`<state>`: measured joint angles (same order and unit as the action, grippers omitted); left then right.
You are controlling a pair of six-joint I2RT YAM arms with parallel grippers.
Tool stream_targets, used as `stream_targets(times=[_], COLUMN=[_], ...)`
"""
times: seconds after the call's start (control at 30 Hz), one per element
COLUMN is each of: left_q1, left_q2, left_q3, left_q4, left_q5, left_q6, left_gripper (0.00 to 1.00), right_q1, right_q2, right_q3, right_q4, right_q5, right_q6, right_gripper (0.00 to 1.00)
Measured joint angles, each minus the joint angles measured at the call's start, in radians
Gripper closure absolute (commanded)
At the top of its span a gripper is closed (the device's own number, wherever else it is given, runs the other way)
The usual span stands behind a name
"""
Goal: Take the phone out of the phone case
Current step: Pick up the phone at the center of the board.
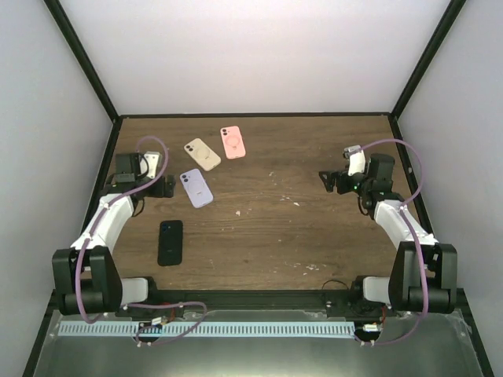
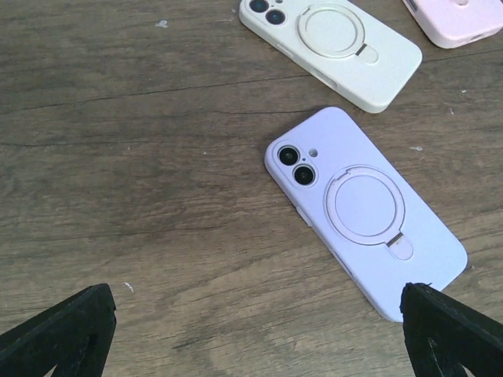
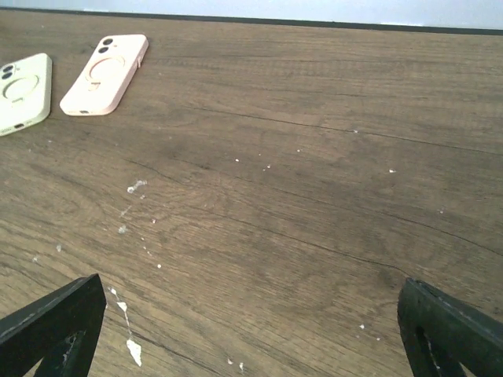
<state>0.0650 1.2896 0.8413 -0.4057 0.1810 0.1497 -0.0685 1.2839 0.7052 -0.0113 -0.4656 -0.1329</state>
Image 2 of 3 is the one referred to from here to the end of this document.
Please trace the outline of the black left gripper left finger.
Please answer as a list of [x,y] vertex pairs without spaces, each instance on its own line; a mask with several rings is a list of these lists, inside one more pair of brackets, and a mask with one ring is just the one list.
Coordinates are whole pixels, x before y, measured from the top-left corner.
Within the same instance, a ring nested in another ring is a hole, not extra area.
[[116,329],[108,284],[89,286],[1,334],[2,376],[101,376]]

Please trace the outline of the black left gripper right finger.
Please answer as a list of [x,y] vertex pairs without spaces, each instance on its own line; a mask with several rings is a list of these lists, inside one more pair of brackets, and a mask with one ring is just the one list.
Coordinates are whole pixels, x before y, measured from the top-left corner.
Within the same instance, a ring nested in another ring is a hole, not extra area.
[[502,375],[501,323],[427,284],[407,283],[400,311],[414,375]]

